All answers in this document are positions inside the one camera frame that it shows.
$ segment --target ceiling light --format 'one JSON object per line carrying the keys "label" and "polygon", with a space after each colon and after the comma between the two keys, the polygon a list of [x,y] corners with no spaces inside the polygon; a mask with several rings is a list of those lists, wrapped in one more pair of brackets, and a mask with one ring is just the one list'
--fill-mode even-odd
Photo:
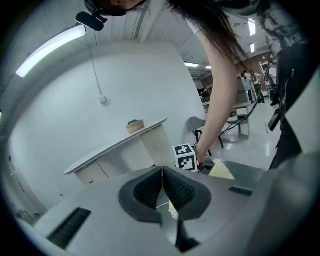
{"label": "ceiling light", "polygon": [[63,31],[54,37],[50,38],[38,49],[36,49],[19,67],[15,72],[19,77],[24,78],[28,72],[39,63],[44,57],[52,53],[54,50],[65,45],[66,43],[83,37],[86,35],[86,28],[84,25],[76,25]]}
{"label": "ceiling light", "polygon": [[249,30],[250,30],[250,36],[253,36],[256,34],[256,24],[252,21],[248,21],[248,24],[249,24]]}
{"label": "ceiling light", "polygon": [[187,67],[193,67],[193,68],[196,68],[196,67],[199,66],[198,64],[193,64],[193,63],[188,63],[188,62],[185,62],[184,64],[185,64]]}
{"label": "ceiling light", "polygon": [[254,53],[255,52],[255,44],[251,43],[250,48],[251,48],[251,53]]}

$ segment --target hand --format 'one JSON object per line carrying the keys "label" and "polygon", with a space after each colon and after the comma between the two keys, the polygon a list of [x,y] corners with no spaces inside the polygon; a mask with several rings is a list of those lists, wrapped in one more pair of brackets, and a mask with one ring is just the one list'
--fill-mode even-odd
{"label": "hand", "polygon": [[206,160],[206,154],[200,154],[198,149],[196,148],[195,149],[195,156],[196,156],[196,159],[199,163],[199,166],[202,166],[204,163],[205,163],[205,160]]}

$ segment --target wall outlet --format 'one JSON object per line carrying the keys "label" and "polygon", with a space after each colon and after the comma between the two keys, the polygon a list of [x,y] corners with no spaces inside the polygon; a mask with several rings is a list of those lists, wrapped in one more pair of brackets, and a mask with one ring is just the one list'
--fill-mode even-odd
{"label": "wall outlet", "polygon": [[99,97],[99,101],[100,101],[101,104],[105,103],[107,101],[107,98],[105,96],[100,96]]}

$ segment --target white cube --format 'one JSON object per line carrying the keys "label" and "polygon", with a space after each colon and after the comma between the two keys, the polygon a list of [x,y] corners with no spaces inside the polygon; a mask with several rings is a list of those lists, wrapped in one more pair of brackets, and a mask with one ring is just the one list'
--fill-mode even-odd
{"label": "white cube", "polygon": [[175,165],[180,169],[197,172],[196,152],[190,144],[183,144],[173,147]]}

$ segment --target white cabinet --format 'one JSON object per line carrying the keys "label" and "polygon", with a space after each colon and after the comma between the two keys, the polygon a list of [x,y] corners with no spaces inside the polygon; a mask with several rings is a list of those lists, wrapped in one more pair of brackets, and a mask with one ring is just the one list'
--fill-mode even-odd
{"label": "white cabinet", "polygon": [[109,179],[96,161],[76,172],[75,175],[85,186],[105,182]]}

